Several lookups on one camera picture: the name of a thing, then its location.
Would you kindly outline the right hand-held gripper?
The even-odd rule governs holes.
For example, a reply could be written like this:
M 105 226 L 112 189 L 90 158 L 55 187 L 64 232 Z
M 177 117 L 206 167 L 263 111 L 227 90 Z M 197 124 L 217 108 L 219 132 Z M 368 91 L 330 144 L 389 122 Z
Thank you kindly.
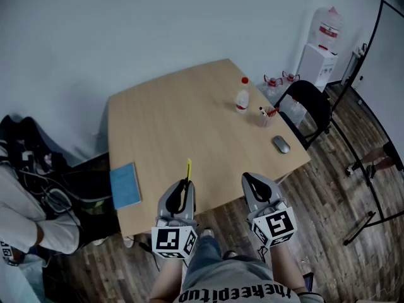
M 245 172 L 242 188 L 249 214 L 247 222 L 259 241 L 266 248 L 287 242 L 297 231 L 297 222 L 291 206 L 276 182 L 269 178 Z

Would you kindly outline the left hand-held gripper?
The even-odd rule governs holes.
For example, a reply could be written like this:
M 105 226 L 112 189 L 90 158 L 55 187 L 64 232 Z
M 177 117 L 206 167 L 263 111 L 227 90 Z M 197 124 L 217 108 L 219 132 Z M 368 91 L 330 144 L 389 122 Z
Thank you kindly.
M 158 201 L 159 218 L 151 229 L 152 252 L 164 259 L 189 259 L 197 240 L 194 212 L 193 182 L 184 179 L 175 182 Z M 165 218 L 173 216 L 184 219 Z

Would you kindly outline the person's left forearm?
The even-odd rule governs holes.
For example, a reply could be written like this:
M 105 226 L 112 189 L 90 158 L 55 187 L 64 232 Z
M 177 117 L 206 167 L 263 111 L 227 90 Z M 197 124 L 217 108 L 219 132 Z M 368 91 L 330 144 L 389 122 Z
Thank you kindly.
M 149 303 L 173 303 L 180 295 L 183 260 L 166 259 L 150 292 Z

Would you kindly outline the person's right forearm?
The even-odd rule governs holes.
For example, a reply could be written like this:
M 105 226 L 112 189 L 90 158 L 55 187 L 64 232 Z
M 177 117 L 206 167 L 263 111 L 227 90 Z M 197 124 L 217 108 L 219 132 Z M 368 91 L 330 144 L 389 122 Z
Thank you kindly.
M 286 242 L 271 247 L 270 256 L 274 281 L 288 287 L 296 294 L 307 290 L 303 275 Z

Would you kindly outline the blue notebook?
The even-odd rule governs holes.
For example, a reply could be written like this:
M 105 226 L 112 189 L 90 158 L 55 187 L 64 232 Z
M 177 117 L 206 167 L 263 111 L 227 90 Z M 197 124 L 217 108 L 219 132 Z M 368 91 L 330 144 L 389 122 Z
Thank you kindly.
M 116 210 L 141 203 L 141 193 L 134 163 L 111 170 L 109 174 L 112 200 Z

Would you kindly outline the grey computer mouse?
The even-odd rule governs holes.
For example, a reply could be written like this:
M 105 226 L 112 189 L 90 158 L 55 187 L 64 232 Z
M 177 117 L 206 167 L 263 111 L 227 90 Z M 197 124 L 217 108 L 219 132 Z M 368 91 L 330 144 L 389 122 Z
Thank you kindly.
M 276 148 L 282 153 L 286 154 L 290 151 L 289 144 L 284 140 L 281 136 L 275 136 L 272 138 L 272 143 L 276 146 Z

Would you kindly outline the person's blue denim shorts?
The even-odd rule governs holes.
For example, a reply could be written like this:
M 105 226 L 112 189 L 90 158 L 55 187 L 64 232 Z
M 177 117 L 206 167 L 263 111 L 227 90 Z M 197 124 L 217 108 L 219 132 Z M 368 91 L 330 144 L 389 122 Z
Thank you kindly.
M 210 235 L 199 238 L 182 285 L 183 290 L 215 285 L 273 280 L 273 272 L 262 261 L 245 255 L 222 258 L 218 242 Z

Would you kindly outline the pink pen cup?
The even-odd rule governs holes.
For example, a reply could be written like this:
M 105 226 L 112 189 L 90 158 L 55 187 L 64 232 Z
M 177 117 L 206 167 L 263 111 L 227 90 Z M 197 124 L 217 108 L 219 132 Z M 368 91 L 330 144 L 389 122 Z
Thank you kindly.
M 273 109 L 271 106 L 263 107 L 266 112 L 269 112 L 270 110 Z M 272 125 L 272 123 L 275 120 L 274 117 L 264 117 L 261 112 L 259 111 L 259 116 L 258 116 L 258 126 L 261 128 L 268 128 Z

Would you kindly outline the clear red-capped water bottle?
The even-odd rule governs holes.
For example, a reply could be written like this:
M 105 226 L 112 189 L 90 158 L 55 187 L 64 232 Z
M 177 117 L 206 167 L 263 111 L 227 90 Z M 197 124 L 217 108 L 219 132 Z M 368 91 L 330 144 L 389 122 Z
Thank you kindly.
M 240 114 L 246 112 L 249 105 L 249 79 L 243 77 L 235 99 L 236 111 Z

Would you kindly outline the person's grey printed shirt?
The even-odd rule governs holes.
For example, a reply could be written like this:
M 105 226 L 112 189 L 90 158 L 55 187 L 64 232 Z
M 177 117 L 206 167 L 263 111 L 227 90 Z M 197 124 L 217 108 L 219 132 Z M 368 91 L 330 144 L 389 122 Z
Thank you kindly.
M 210 279 L 184 290 L 174 303 L 325 303 L 316 293 L 295 293 L 273 280 Z

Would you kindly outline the black folding chair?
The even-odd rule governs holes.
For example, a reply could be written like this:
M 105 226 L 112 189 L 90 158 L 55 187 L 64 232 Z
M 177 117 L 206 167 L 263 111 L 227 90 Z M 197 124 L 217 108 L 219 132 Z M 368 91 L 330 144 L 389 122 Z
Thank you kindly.
M 328 129 L 329 123 L 331 122 L 331 105 L 326 96 L 320 92 L 312 83 L 306 80 L 299 80 L 292 83 L 277 103 L 274 105 L 278 108 L 282 100 L 286 96 L 290 96 L 292 99 L 300 103 L 303 108 L 312 117 L 314 123 L 316 124 L 316 130 L 312 134 L 304 136 L 298 129 L 298 127 L 292 122 L 286 113 L 279 111 L 281 118 L 285 121 L 287 126 L 292 130 L 297 139 L 300 141 L 301 145 L 307 150 L 312 142 L 323 132 Z

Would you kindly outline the white water dispenser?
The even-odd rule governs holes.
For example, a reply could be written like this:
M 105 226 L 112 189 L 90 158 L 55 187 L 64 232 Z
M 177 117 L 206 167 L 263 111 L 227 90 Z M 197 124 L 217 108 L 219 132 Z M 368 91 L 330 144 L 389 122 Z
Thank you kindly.
M 313 44 L 306 44 L 302 52 L 297 74 L 300 80 L 312 83 L 320 92 L 328 84 L 338 56 Z

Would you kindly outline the grey metal rack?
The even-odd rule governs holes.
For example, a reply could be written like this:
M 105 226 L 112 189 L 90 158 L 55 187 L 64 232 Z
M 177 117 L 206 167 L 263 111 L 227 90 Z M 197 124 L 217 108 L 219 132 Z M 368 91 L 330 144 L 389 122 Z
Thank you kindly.
M 367 50 L 366 43 L 358 45 L 357 47 L 354 48 L 354 50 L 352 51 L 351 58 L 348 62 L 348 66 L 340 82 L 342 86 L 345 86 L 348 83 L 349 79 L 354 77 L 353 76 L 354 70 L 357 67 L 361 57 L 365 55 L 366 50 Z

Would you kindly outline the black-framed rolling whiteboard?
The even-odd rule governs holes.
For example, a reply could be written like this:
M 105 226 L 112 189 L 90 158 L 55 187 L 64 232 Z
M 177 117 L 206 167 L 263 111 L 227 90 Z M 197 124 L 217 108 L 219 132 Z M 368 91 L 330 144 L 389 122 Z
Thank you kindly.
M 381 0 L 367 50 L 335 101 L 335 111 L 355 80 L 362 103 L 392 142 L 404 164 L 404 13 Z

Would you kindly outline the large dispenser water jug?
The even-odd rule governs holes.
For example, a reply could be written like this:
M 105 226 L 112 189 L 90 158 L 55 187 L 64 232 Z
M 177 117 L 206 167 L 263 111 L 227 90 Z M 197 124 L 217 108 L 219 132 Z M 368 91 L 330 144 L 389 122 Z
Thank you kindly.
M 308 42 L 329 51 L 336 48 L 343 28 L 343 17 L 335 7 L 318 8 L 313 16 Z

